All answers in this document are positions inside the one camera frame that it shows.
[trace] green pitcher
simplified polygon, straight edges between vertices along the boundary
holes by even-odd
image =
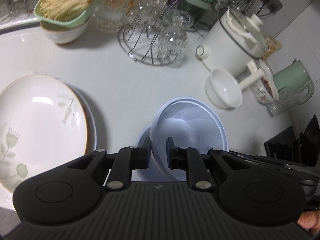
[[[273,82],[277,90],[289,87],[297,94],[308,88],[308,93],[300,99],[300,105],[307,102],[315,90],[313,81],[301,60],[293,62],[290,66],[275,74]]]

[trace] tabletop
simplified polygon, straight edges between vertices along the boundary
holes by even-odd
[[[191,96],[209,104],[220,117],[230,150],[261,154],[263,143],[292,125],[289,113],[269,117],[253,93],[243,93],[234,110],[215,108],[205,93],[208,70],[195,57],[202,37],[189,33],[186,56],[174,66],[135,62],[121,49],[116,34],[97,31],[93,22],[68,45],[49,41],[40,27],[0,35],[0,90],[25,75],[48,74],[75,86],[88,101],[98,135],[98,148],[116,153],[135,145],[157,110],[171,98]],[[0,187],[0,206],[13,209]]]

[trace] gray floor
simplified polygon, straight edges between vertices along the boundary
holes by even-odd
[[[20,223],[15,211],[0,208],[0,235],[5,236]]]

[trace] green basket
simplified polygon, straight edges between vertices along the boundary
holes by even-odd
[[[42,0],[39,0],[33,10],[33,14],[39,18],[41,21],[45,21],[45,22],[49,22],[51,24],[55,24],[55,25],[60,25],[63,26],[65,28],[71,29],[71,28],[76,28],[80,25],[82,25],[83,23],[85,23],[91,13],[94,11],[94,9],[99,5],[101,0],[95,0],[90,6],[89,8],[87,8],[86,10],[84,10],[77,18],[68,21],[68,22],[60,22],[60,21],[55,21],[55,20],[51,20],[51,19],[47,19],[43,17],[43,14],[41,12],[39,12],[39,5],[41,3]]]

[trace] blue bowl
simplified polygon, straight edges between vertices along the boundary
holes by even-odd
[[[173,138],[177,147],[193,147],[201,154],[207,154],[211,148],[229,150],[227,135],[217,114],[206,103],[192,97],[166,102],[153,119],[150,137],[155,164],[170,181],[185,181],[186,173],[168,168],[168,137]]]

